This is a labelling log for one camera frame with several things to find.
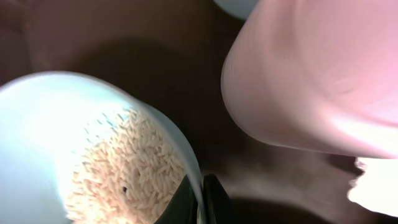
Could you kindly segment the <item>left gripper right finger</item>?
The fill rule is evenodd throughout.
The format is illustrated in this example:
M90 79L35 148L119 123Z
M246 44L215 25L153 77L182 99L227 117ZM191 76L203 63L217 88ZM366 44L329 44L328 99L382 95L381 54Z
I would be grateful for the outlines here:
M208 174L203 179L203 190L209 224L236 224L236 215L231 199L216 175Z

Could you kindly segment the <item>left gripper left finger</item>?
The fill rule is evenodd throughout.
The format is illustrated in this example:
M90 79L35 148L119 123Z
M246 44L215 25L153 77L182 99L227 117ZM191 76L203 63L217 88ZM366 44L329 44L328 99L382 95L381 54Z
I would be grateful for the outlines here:
M198 203L187 175L154 224L196 224Z

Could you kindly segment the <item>pile of white rice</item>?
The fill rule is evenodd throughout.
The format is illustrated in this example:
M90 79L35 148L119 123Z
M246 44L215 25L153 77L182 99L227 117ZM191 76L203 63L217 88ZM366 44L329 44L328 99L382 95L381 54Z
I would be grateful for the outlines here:
M65 198L73 223L155 223L186 175L170 141L148 115L115 111L90 123Z

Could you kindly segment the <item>light blue bowl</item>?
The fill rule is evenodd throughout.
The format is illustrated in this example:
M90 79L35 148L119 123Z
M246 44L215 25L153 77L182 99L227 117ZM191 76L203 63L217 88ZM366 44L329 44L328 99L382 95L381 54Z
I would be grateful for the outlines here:
M136 109L163 130L182 159L197 200L193 216L206 223L195 153L166 115L118 87L80 73L40 72L1 87L1 222L66 223L73 168L93 132L111 134L113 112Z

